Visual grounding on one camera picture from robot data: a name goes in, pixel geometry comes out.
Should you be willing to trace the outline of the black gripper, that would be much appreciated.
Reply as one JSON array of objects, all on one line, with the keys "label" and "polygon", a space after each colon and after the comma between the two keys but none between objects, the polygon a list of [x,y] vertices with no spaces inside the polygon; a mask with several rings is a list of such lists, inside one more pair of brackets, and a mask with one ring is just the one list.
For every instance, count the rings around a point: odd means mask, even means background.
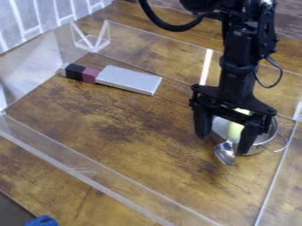
[{"label": "black gripper", "polygon": [[203,139],[212,127],[213,117],[221,117],[244,126],[240,132],[236,153],[247,154],[256,137],[267,133],[276,110],[256,99],[253,95],[241,102],[223,100],[217,88],[211,86],[191,86],[192,97],[188,106],[193,110],[196,136]]}]

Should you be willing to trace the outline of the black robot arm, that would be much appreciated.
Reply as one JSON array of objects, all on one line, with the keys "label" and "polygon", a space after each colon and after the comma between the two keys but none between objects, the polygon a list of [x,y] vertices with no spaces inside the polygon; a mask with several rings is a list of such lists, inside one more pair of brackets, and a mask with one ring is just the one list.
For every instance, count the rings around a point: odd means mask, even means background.
[{"label": "black robot arm", "polygon": [[192,85],[189,107],[195,133],[204,138],[215,117],[243,126],[236,151],[245,154],[256,137],[268,131],[276,110],[253,96],[260,60],[271,61],[276,50],[275,0],[180,0],[184,8],[204,16],[220,15],[224,52],[215,87]]}]

